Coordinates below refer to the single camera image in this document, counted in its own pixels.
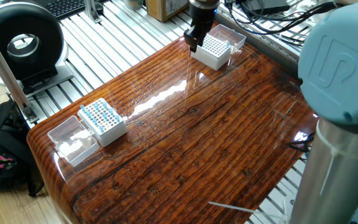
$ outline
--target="metal pole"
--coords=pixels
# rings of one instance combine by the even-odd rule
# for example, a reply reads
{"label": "metal pole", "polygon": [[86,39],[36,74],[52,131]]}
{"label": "metal pole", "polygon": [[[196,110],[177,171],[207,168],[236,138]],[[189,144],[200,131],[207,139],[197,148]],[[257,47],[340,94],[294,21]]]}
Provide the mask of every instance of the metal pole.
{"label": "metal pole", "polygon": [[84,0],[85,2],[85,14],[95,23],[101,22],[99,14],[96,11],[94,0]]}
{"label": "metal pole", "polygon": [[27,116],[27,119],[31,123],[38,120],[37,115],[32,111],[30,103],[28,99],[25,97],[22,89],[20,88],[19,84],[9,68],[8,64],[6,63],[4,57],[0,52],[0,77],[3,80],[6,88],[9,90],[10,94],[12,95],[14,101],[17,103],[19,108],[24,112]]}
{"label": "metal pole", "polygon": [[348,224],[358,207],[358,135],[320,119],[290,224]]}

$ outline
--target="glossy wooden tabletop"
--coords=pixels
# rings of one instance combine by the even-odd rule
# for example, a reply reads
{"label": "glossy wooden tabletop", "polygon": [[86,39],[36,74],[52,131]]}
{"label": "glossy wooden tabletop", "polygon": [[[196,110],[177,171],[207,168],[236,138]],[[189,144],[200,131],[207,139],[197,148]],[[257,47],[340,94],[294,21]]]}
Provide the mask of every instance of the glossy wooden tabletop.
{"label": "glossy wooden tabletop", "polygon": [[[73,223],[244,223],[299,156],[285,143],[314,130],[296,81],[245,44],[220,70],[178,39],[36,125],[28,142]],[[47,133],[103,97],[127,134],[73,167]]]}

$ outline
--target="transparent plastic lid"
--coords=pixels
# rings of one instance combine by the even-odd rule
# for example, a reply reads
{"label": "transparent plastic lid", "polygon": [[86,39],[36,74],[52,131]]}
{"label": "transparent plastic lid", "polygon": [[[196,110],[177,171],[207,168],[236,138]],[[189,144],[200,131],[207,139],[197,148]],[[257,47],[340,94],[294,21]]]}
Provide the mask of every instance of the transparent plastic lid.
{"label": "transparent plastic lid", "polygon": [[246,42],[246,36],[237,33],[236,31],[225,27],[222,24],[217,25],[208,33],[209,35],[227,42],[231,46],[231,53],[236,52]]}
{"label": "transparent plastic lid", "polygon": [[99,148],[92,133],[76,116],[71,116],[48,132],[48,137],[56,144],[57,151],[73,166],[78,165]]}

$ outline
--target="wire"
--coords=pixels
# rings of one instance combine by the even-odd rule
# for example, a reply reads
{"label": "wire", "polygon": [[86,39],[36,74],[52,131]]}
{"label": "wire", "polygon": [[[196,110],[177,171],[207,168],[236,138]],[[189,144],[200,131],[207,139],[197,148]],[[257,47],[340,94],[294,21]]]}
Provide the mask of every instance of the wire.
{"label": "wire", "polygon": [[255,25],[258,29],[260,29],[262,31],[262,32],[256,32],[256,31],[252,31],[252,30],[244,27],[243,25],[241,25],[239,20],[234,17],[234,15],[232,13],[232,5],[233,5],[233,3],[234,3],[234,1],[228,2],[227,0],[224,0],[224,5],[229,10],[229,14],[232,17],[232,19],[234,20],[234,22],[241,29],[244,29],[245,31],[250,32],[252,34],[258,34],[258,35],[271,35],[271,34],[278,34],[278,33],[284,32],[286,30],[291,29],[292,27],[297,26],[298,24],[301,24],[302,22],[304,22],[305,20],[307,20],[308,18],[310,18],[311,16],[313,16],[315,14],[328,12],[329,10],[332,10],[332,9],[336,8],[336,6],[332,2],[326,2],[326,3],[320,4],[319,6],[313,7],[312,9],[307,10],[302,15],[300,15],[300,16],[298,16],[296,18],[291,19],[290,20],[291,22],[289,24],[287,24],[286,26],[282,27],[279,30],[268,30],[268,29],[265,29],[264,27],[258,25],[255,22],[256,20],[253,20],[253,18],[252,18],[252,16],[250,16],[250,14],[255,14],[255,13],[252,12],[252,10],[250,10],[244,3],[240,4],[240,8],[244,11],[244,13],[248,17],[248,20],[250,21],[250,23]]}
{"label": "wire", "polygon": [[[261,19],[263,17],[262,15],[263,15],[263,13],[265,11],[265,2],[264,2],[264,0],[259,0],[259,1],[260,1],[261,5],[262,5],[262,8],[261,8],[259,14],[254,13],[254,15],[257,16],[257,18],[256,18],[256,20],[254,22],[256,22],[257,20]],[[252,23],[251,21],[250,22],[239,21],[239,22],[241,22],[243,24],[251,24]]]}

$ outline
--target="wooden floor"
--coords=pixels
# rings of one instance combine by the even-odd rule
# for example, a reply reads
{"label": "wooden floor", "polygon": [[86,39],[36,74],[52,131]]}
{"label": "wooden floor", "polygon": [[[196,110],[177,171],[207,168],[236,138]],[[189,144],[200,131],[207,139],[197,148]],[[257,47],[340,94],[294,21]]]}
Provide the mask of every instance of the wooden floor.
{"label": "wooden floor", "polygon": [[[7,100],[5,88],[0,86],[0,103]],[[30,198],[24,185],[0,191],[0,223],[60,224],[60,221],[45,188],[37,198]]]}

